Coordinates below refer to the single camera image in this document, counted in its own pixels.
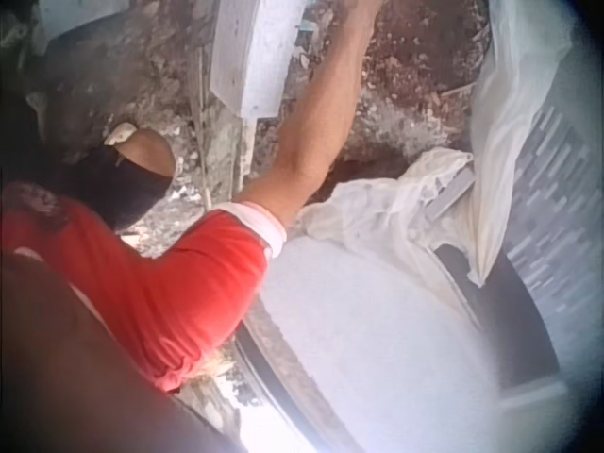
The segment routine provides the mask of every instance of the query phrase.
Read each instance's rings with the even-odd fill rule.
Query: red shirt
[[[265,248],[217,210],[163,256],[144,258],[72,199],[24,184],[3,193],[2,249],[33,251],[63,275],[165,391],[194,375],[243,319],[266,270]]]

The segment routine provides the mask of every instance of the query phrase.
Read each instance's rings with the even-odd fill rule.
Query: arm
[[[325,181],[346,142],[361,90],[362,59],[382,0],[342,0],[344,17],[327,58],[279,131],[271,171],[235,197],[288,226]]]

